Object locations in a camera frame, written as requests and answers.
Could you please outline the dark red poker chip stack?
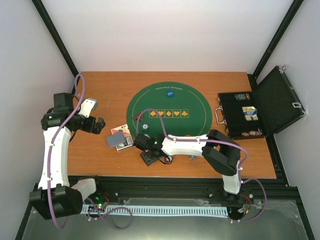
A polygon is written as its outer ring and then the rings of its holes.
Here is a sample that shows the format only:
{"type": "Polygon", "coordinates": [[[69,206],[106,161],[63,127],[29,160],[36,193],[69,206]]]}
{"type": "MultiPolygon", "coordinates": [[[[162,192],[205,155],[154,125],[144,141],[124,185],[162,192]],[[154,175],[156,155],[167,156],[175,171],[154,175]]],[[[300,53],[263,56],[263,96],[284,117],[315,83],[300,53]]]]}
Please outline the dark red poker chip stack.
{"type": "Polygon", "coordinates": [[[173,162],[173,157],[172,156],[166,156],[165,157],[165,164],[170,165],[173,162]]]}

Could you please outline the black red triangular dealer button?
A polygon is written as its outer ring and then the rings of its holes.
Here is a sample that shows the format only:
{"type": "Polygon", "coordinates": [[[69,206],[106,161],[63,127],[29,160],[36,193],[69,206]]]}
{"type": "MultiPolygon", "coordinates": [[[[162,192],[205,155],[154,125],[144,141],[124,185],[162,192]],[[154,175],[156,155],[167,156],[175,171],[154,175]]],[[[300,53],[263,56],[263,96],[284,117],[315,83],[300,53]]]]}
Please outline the black red triangular dealer button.
{"type": "Polygon", "coordinates": [[[138,113],[136,113],[135,115],[133,115],[132,118],[135,119],[135,120],[140,120],[140,121],[142,121],[142,120],[143,120],[142,112],[139,111],[138,113]]]}

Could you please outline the blue small blind button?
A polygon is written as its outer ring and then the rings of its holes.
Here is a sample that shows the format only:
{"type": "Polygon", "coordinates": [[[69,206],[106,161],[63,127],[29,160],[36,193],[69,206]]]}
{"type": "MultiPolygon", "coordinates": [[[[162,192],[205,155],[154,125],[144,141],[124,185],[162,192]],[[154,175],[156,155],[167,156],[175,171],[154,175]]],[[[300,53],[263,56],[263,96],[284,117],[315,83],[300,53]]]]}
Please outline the blue small blind button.
{"type": "Polygon", "coordinates": [[[165,95],[168,97],[168,98],[173,98],[175,96],[175,92],[173,90],[168,90],[165,95]]]}

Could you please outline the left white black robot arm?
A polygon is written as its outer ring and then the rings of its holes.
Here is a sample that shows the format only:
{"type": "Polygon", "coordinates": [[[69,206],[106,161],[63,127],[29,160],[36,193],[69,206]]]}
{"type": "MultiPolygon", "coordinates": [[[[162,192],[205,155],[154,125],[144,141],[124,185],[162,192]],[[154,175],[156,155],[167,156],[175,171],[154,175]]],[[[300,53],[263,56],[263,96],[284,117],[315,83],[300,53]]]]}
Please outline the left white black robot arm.
{"type": "Polygon", "coordinates": [[[80,97],[74,106],[73,98],[70,93],[54,94],[54,106],[40,121],[45,141],[43,169],[37,189],[29,194],[29,202],[45,220],[77,215],[87,197],[96,202],[104,195],[96,176],[81,179],[73,186],[69,183],[68,148],[72,132],[98,135],[106,125],[101,117],[91,116],[98,105],[95,99],[80,97]]]}

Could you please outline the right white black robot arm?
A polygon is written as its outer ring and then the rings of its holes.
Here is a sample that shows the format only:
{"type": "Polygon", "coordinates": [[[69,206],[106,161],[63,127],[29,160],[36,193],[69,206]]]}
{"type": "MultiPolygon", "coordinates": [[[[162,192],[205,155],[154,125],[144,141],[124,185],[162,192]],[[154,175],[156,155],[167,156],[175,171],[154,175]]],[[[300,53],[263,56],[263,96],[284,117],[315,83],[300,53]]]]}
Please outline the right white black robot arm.
{"type": "Polygon", "coordinates": [[[133,146],[142,151],[140,157],[147,166],[156,161],[168,165],[176,155],[203,157],[222,175],[226,193],[237,195],[240,192],[240,146],[218,130],[212,129],[199,136],[159,134],[156,138],[139,133],[133,146]]]}

